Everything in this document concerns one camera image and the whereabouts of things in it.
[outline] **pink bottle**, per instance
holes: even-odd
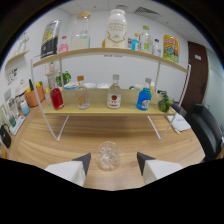
[[[68,51],[68,44],[66,43],[66,36],[62,37],[62,41],[63,41],[63,43],[59,47],[59,53]]]

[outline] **chair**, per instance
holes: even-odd
[[[223,134],[216,119],[203,104],[198,103],[191,104],[185,119],[204,150],[205,158],[202,162],[215,160],[223,147]]]

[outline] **clear glass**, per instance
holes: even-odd
[[[97,166],[104,171],[112,171],[120,165],[119,148],[114,142],[103,142],[98,147]]]
[[[78,81],[79,86],[75,89],[76,105],[80,110],[89,108],[90,98],[88,88],[83,84],[83,81]]]
[[[118,80],[114,79],[113,85],[108,89],[107,107],[110,109],[118,109],[121,105],[121,88]]]
[[[85,49],[90,48],[89,36],[90,18],[77,18],[73,25],[71,49]]]
[[[140,51],[148,52],[149,51],[149,30],[143,29],[143,33],[140,35]]]

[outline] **cup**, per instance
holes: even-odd
[[[120,164],[119,148],[114,142],[103,142],[98,147],[97,166],[104,171],[112,171]]]

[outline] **dark brown door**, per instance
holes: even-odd
[[[202,103],[208,81],[208,58],[200,44],[188,42],[190,79],[181,106],[187,111],[192,102]]]

